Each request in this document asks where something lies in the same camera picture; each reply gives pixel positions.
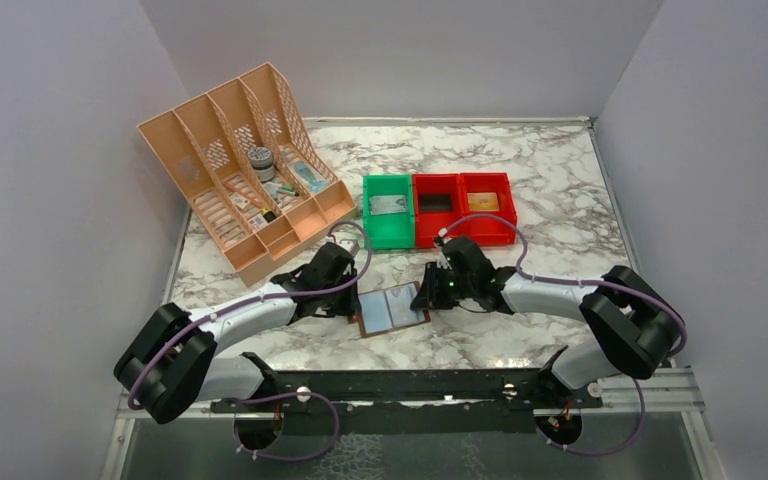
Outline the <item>brown leather card holder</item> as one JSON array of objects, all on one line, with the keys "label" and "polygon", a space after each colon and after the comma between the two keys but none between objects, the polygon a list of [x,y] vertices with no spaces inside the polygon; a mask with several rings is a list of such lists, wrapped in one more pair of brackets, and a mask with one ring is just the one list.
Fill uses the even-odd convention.
[{"label": "brown leather card holder", "polygon": [[428,310],[413,310],[411,302],[417,296],[420,284],[416,281],[361,293],[359,311],[349,317],[363,338],[379,336],[429,323]]}]

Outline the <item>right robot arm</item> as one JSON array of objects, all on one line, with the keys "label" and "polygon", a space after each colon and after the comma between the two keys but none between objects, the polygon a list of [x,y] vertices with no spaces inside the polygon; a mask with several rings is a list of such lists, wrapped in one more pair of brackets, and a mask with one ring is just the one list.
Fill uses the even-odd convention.
[{"label": "right robot arm", "polygon": [[518,266],[494,266],[465,236],[444,243],[439,261],[426,264],[410,307],[451,310],[463,300],[483,313],[540,313],[588,326],[590,340],[563,347],[537,374],[534,388],[552,407],[600,378],[646,380],[687,341],[677,312],[628,267],[616,265],[598,279],[540,277]]}]

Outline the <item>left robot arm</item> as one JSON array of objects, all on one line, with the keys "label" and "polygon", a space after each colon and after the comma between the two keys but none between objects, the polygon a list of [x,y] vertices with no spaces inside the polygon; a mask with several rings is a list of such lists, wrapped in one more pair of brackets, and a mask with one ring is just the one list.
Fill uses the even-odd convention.
[{"label": "left robot arm", "polygon": [[319,311],[355,315],[359,275],[354,253],[329,242],[309,262],[274,276],[252,294],[199,311],[173,302],[160,306],[113,370],[128,393],[128,407],[165,424],[195,402],[230,397],[236,386],[245,407],[266,408],[275,386],[262,368],[248,358],[216,362],[216,355]]}]

